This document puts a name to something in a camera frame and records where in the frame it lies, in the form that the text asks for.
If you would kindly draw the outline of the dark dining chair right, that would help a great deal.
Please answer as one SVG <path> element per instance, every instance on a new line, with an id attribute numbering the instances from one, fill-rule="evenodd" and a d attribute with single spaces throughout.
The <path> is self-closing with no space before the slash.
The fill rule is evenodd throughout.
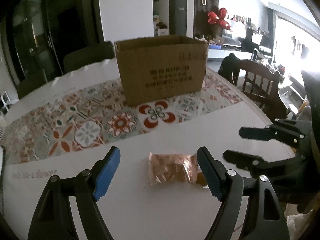
<path id="1" fill-rule="evenodd" d="M 77 70 L 83 66 L 114 59 L 114 45 L 111 41 L 96 44 L 91 47 L 82 48 L 65 56 L 63 66 L 65 72 Z"/>

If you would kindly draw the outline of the dark dining chair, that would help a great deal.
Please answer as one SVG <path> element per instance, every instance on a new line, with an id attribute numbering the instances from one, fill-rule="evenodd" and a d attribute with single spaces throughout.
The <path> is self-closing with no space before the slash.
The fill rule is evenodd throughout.
<path id="1" fill-rule="evenodd" d="M 82 48 L 65 56 L 63 66 L 65 72 L 77 70 L 83 66 L 114 59 L 114 45 L 111 41 L 96 44 L 91 47 Z"/>
<path id="2" fill-rule="evenodd" d="M 39 70 L 36 74 L 29 76 L 19 83 L 19 85 L 17 86 L 18 98 L 22 99 L 34 90 L 45 85 L 47 82 L 48 81 L 44 69 Z"/>

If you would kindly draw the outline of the brown cardboard box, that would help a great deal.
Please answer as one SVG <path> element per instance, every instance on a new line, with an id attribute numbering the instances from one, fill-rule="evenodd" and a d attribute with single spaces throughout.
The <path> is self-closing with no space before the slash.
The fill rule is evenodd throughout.
<path id="1" fill-rule="evenodd" d="M 208 44 L 167 35 L 114 44 L 125 99 L 130 106 L 201 90 Z"/>

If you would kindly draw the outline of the black cloth on chair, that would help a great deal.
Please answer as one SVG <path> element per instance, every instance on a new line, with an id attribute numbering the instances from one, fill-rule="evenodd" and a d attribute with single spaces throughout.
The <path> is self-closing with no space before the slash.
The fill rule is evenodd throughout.
<path id="1" fill-rule="evenodd" d="M 237 85 L 239 78 L 239 61 L 234 53 L 230 53 L 227 57 L 221 62 L 218 74 L 225 78 L 233 85 Z"/>

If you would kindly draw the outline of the brown round candy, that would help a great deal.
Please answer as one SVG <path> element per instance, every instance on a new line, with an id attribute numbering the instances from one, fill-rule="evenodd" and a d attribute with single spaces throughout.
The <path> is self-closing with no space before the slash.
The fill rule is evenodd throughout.
<path id="1" fill-rule="evenodd" d="M 203 175 L 203 172 L 201 170 L 197 171 L 196 183 L 200 184 L 202 187 L 206 187 L 208 185 L 207 181 L 206 181 L 206 179 L 205 179 L 205 177 Z"/>

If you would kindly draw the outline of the patterned tile table runner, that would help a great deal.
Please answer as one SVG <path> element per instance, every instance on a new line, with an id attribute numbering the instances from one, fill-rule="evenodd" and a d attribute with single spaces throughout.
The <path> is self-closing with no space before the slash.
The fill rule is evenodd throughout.
<path id="1" fill-rule="evenodd" d="M 66 94 L 11 122 L 1 138 L 7 164 L 22 164 L 106 145 L 195 119 L 241 102 L 208 69 L 199 92 L 128 106 L 120 79 Z"/>

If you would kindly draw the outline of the red balloon decoration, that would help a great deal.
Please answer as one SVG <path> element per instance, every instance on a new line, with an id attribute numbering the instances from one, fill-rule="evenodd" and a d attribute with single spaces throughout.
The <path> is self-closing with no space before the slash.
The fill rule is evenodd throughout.
<path id="1" fill-rule="evenodd" d="M 228 16 L 228 11 L 226 8 L 221 8 L 218 14 L 211 11 L 207 15 L 209 24 L 219 25 L 221 28 L 226 30 L 231 29 L 231 25 L 225 20 L 225 18 Z"/>

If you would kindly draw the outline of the rose gold biscuit packet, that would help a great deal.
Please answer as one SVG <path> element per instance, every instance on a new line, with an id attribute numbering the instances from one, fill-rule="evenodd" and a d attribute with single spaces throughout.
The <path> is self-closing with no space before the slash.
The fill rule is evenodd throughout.
<path id="1" fill-rule="evenodd" d="M 172 182 L 196 184 L 197 174 L 197 154 L 149 153 L 149 182 L 152 186 Z"/>

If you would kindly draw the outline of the wooden chair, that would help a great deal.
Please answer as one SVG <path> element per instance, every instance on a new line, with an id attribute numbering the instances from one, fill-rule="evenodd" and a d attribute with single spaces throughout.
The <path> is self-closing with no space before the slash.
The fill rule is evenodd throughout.
<path id="1" fill-rule="evenodd" d="M 279 96 L 280 73 L 272 72 L 266 66 L 251 60 L 241 60 L 239 71 L 244 77 L 237 77 L 235 86 L 253 101 L 270 119 L 285 119 L 287 108 Z"/>

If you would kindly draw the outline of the white tv cabinet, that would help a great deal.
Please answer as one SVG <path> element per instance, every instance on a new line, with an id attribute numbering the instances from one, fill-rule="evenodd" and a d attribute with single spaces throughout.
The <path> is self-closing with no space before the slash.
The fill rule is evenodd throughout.
<path id="1" fill-rule="evenodd" d="M 249 52 L 225 49 L 222 46 L 217 45 L 217 44 L 210 44 L 209 45 L 209 50 L 208 50 L 208 59 L 209 60 L 224 59 L 225 57 L 229 56 L 230 54 L 234 54 L 240 60 L 250 60 L 252 57 L 252 53 L 249 53 Z"/>

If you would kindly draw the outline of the dark dining chair left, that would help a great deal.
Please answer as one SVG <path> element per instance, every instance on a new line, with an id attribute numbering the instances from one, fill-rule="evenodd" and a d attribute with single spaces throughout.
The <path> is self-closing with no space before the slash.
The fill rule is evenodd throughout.
<path id="1" fill-rule="evenodd" d="M 18 98 L 22 99 L 34 90 L 45 85 L 47 82 L 48 81 L 44 69 L 39 70 L 36 74 L 29 76 L 19 83 L 19 85 L 17 86 Z"/>

